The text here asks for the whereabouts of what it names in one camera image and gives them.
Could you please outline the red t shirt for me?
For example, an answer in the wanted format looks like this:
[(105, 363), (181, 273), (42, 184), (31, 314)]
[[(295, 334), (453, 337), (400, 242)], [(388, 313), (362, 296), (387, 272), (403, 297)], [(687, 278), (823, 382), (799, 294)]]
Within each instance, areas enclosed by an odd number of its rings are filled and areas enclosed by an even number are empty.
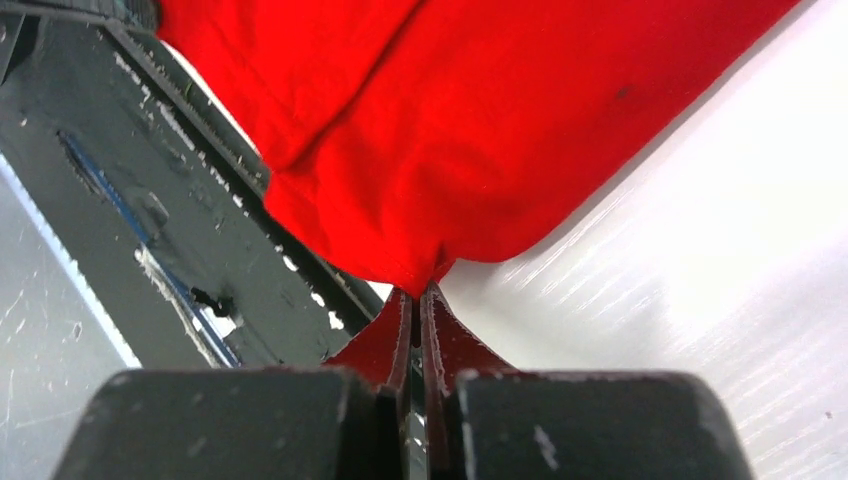
[(419, 295), (564, 221), (790, 1), (165, 1), (270, 171), (264, 204), (357, 277)]

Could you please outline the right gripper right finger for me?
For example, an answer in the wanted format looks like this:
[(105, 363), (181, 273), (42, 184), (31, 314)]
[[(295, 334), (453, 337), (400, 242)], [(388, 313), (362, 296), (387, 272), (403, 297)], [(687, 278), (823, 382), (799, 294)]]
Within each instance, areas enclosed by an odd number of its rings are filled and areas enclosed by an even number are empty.
[(428, 473), (431, 479), (456, 479), (459, 468), (451, 452), (449, 398), (458, 375), (510, 371), (513, 366), (494, 353), (454, 315), (438, 285), (432, 283), (419, 301), (421, 357), (426, 412)]

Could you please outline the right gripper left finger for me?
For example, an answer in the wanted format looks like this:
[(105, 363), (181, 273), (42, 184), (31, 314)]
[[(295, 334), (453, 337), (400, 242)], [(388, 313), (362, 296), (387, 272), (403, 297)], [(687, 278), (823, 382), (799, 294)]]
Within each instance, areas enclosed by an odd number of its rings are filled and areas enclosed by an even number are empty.
[(407, 479), (407, 416), (414, 300), (395, 288), (383, 309), (326, 366), (356, 372), (374, 397), (379, 479)]

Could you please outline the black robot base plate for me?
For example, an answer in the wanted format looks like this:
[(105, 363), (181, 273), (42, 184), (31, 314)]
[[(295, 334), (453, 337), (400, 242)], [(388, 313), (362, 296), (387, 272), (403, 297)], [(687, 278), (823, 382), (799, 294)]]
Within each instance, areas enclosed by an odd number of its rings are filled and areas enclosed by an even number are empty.
[(253, 149), (145, 1), (1, 5), (1, 152), (147, 366), (312, 366), (381, 310), (262, 207)]

